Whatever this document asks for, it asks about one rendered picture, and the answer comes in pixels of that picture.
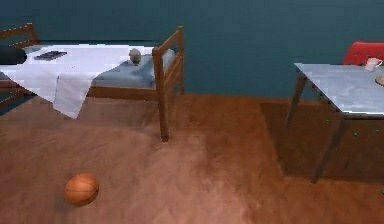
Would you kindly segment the grey round alarm clock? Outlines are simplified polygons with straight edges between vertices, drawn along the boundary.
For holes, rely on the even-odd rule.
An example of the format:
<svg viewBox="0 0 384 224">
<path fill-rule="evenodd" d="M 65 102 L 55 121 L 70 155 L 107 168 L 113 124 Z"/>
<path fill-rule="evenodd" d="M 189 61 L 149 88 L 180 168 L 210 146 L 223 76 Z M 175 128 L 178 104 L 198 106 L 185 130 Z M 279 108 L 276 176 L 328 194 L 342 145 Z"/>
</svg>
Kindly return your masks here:
<svg viewBox="0 0 384 224">
<path fill-rule="evenodd" d="M 132 48 L 129 51 L 129 57 L 130 57 L 131 62 L 135 66 L 138 66 L 140 64 L 140 62 L 141 62 L 141 52 L 138 49 Z"/>
</svg>

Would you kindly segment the wooden bed with blue mattress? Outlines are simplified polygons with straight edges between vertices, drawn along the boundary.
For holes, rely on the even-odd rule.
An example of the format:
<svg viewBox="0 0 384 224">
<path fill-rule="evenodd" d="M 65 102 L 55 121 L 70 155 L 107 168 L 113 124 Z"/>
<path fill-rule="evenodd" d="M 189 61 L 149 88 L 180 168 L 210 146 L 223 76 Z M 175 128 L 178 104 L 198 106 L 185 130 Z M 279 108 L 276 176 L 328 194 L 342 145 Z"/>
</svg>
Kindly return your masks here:
<svg viewBox="0 0 384 224">
<path fill-rule="evenodd" d="M 177 83 L 180 84 L 180 93 L 184 94 L 184 46 L 183 46 L 183 26 L 178 26 L 174 34 L 164 41 L 159 47 L 152 50 L 153 66 L 155 75 L 154 87 L 112 87 L 112 86 L 95 86 L 92 85 L 87 93 L 87 97 L 94 98 L 110 98 L 110 99 L 128 99 L 128 100 L 146 100 L 157 101 L 160 121 L 160 136 L 163 142 L 169 139 L 169 126 L 167 118 L 167 102 L 168 94 L 173 91 Z M 34 26 L 27 23 L 21 27 L 11 28 L 0 31 L 0 40 L 29 34 L 29 39 L 10 46 L 22 48 L 29 46 L 37 46 L 40 44 Z M 161 56 L 165 55 L 166 50 L 177 42 L 177 54 L 170 62 L 170 67 L 164 69 L 165 62 Z M 34 95 L 32 91 L 16 84 L 14 81 L 0 81 L 0 90 L 10 91 L 12 94 L 8 98 L 0 101 L 0 106 L 6 106 L 21 96 Z"/>
</svg>

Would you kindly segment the white bed sheet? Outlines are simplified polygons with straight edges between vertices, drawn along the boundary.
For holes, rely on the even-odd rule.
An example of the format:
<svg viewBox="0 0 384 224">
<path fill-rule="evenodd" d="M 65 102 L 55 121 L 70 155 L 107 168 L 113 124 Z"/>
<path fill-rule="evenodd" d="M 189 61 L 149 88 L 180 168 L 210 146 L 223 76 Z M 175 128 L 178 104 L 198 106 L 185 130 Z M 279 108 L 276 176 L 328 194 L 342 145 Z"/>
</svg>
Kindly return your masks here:
<svg viewBox="0 0 384 224">
<path fill-rule="evenodd" d="M 73 119 L 78 114 L 93 83 L 121 87 L 151 87 L 154 83 L 148 47 L 140 46 L 142 61 L 129 60 L 129 45 L 53 45 L 35 50 L 18 65 L 0 65 L 11 81 L 51 102 L 53 108 Z M 64 51 L 55 60 L 35 60 L 50 51 Z"/>
</svg>

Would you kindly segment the orange basketball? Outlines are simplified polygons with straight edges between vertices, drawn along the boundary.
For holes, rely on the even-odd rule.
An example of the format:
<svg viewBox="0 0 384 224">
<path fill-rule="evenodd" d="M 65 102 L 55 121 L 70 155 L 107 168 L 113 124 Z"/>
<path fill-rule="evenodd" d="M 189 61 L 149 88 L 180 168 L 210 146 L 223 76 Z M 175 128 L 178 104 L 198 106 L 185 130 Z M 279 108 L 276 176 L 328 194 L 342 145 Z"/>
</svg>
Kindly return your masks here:
<svg viewBox="0 0 384 224">
<path fill-rule="evenodd" d="M 74 206 L 91 203 L 98 195 L 99 182 L 92 174 L 84 173 L 73 176 L 65 185 L 64 198 Z"/>
</svg>

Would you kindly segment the black flat book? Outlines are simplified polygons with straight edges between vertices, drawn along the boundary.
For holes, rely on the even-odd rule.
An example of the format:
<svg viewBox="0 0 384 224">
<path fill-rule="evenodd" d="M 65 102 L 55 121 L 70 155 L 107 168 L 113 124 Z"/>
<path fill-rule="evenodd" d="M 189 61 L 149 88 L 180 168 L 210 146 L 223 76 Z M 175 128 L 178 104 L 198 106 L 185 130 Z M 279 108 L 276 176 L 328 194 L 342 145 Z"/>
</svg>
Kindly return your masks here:
<svg viewBox="0 0 384 224">
<path fill-rule="evenodd" d="M 51 60 L 55 60 L 59 57 L 62 57 L 64 55 L 66 55 L 66 52 L 64 52 L 64 51 L 50 51 L 50 52 L 46 52 L 46 53 L 43 53 L 41 55 L 35 56 L 34 59 L 35 60 L 51 61 Z"/>
</svg>

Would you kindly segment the grey table with dark legs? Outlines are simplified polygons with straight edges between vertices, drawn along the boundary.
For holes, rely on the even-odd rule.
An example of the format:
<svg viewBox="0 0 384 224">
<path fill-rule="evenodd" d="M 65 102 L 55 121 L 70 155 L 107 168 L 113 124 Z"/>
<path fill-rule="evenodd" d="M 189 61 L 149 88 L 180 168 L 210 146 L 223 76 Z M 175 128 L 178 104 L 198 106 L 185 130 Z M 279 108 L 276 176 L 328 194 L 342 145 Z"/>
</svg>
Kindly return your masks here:
<svg viewBox="0 0 384 224">
<path fill-rule="evenodd" d="M 307 82 L 310 82 L 333 105 L 338 117 L 316 165 L 311 182 L 322 176 L 331 155 L 353 121 L 384 120 L 384 87 L 375 78 L 384 74 L 380 67 L 373 72 L 363 66 L 295 63 L 297 77 L 285 120 L 289 127 Z"/>
</svg>

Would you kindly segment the red chair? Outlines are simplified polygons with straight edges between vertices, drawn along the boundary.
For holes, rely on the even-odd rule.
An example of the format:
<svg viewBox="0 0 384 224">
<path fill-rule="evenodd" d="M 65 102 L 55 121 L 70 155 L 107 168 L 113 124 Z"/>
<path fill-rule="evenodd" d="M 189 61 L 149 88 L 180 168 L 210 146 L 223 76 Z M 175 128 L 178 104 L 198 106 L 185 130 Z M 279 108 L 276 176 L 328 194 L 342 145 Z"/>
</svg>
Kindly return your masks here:
<svg viewBox="0 0 384 224">
<path fill-rule="evenodd" d="M 344 65 L 365 66 L 369 58 L 384 60 L 384 42 L 354 42 L 344 57 Z"/>
</svg>

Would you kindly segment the white mug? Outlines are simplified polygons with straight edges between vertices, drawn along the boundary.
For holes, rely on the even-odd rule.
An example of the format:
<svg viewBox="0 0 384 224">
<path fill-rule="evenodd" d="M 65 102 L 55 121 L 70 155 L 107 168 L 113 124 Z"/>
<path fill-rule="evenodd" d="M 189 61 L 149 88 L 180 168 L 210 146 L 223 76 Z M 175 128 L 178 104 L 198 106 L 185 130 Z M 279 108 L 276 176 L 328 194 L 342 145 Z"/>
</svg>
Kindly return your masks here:
<svg viewBox="0 0 384 224">
<path fill-rule="evenodd" d="M 364 68 L 367 70 L 367 71 L 370 71 L 370 72 L 373 72 L 377 67 L 379 67 L 381 64 L 383 63 L 383 61 L 381 59 L 378 59 L 378 58 L 369 58 L 366 62 L 366 65 L 364 66 Z"/>
</svg>

